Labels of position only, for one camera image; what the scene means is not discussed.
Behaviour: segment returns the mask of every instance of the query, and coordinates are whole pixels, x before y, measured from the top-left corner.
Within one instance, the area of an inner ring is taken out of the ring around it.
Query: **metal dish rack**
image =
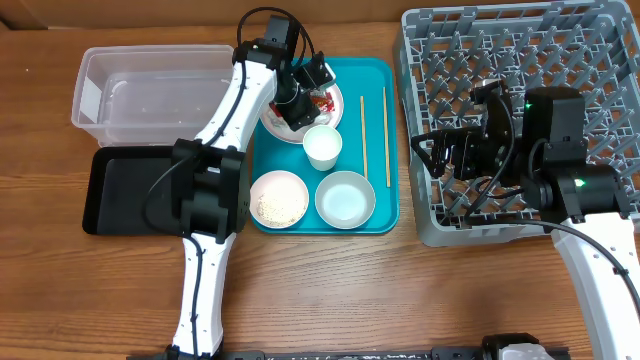
[[[473,109],[468,92],[482,79],[506,80],[517,133],[521,132],[527,89],[577,88],[587,102],[587,160],[610,164],[619,172],[637,224],[638,39],[633,15],[620,0],[409,10],[402,16],[393,49],[409,138],[433,130],[479,125],[482,114]],[[410,159],[416,226],[425,244],[499,243],[543,233],[537,226],[464,226],[462,215],[478,195],[474,183],[455,180],[450,171],[433,179],[413,151]],[[508,190],[497,188],[493,194]],[[480,209],[486,218],[537,216],[520,195],[487,199]]]

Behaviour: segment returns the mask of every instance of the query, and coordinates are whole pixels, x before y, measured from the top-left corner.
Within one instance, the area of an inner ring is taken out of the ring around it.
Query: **pair of chopsticks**
[[[391,167],[389,164],[389,120],[387,118],[387,89],[382,88],[382,104],[384,108],[384,154],[387,165],[387,187],[391,187]],[[362,155],[364,158],[364,177],[369,180],[369,170],[367,167],[367,132],[364,117],[364,96],[360,96],[360,116],[362,118]]]

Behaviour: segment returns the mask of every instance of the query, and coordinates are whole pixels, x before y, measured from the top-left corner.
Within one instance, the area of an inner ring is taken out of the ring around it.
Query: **wooden tabletop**
[[[310,26],[331,56],[392,65],[398,24]],[[256,37],[264,27],[249,27]],[[91,47],[233,44],[235,28],[0,33],[0,358],[123,359],[171,342],[182,242],[98,237],[81,219],[98,145],[70,121]],[[550,238],[429,248],[417,237],[407,130],[396,101],[400,221],[383,236],[272,236],[252,224],[231,252],[225,349],[417,350],[529,332],[591,358],[578,301]]]

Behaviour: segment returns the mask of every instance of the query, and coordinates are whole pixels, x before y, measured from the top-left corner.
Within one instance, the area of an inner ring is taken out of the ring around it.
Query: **cup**
[[[316,170],[327,171],[334,167],[338,160],[342,150],[342,136],[332,126],[314,126],[304,134],[302,147],[311,166]]]

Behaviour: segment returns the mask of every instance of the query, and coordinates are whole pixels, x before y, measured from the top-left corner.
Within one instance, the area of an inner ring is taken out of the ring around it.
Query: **teal tray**
[[[262,231],[271,234],[383,234],[396,225],[400,216],[398,197],[398,148],[396,145],[396,117],[394,107],[393,75],[382,60],[373,58],[327,58],[336,73],[337,84],[344,98],[344,113],[338,124],[342,135],[342,152],[336,166],[329,171],[314,169],[302,145],[289,144],[271,135],[259,122],[254,133],[252,179],[274,170],[286,170],[298,175],[309,189],[309,208],[298,223],[286,229],[270,229],[253,223]],[[387,115],[389,126],[389,164],[391,187],[387,187],[387,171],[384,149],[384,115],[382,88],[387,92]],[[318,184],[334,171],[364,173],[362,156],[362,123],[360,121],[360,96],[364,96],[367,160],[369,182],[376,193],[376,208],[373,215],[362,226],[351,230],[340,230],[322,220],[315,205]]]

